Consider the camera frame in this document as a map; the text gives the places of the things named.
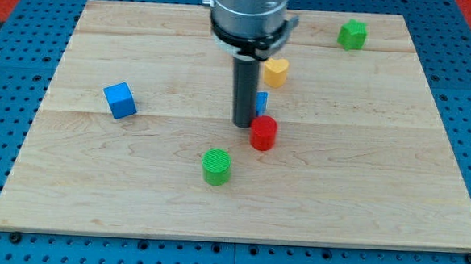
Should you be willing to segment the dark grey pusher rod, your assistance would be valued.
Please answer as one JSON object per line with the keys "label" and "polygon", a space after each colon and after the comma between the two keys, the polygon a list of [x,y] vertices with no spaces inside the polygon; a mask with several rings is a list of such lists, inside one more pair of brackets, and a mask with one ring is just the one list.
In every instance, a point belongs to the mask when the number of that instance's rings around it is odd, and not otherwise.
{"label": "dark grey pusher rod", "polygon": [[249,128],[256,116],[259,64],[259,61],[234,58],[232,119],[238,128]]}

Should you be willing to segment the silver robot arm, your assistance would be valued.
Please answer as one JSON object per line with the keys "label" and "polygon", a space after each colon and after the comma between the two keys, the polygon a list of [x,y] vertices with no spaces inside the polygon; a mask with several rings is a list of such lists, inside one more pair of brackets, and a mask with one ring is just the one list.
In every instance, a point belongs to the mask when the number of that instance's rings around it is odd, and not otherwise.
{"label": "silver robot arm", "polygon": [[260,64],[280,51],[299,17],[287,18],[289,0],[210,0],[211,34],[233,58],[232,120],[249,128],[256,117]]}

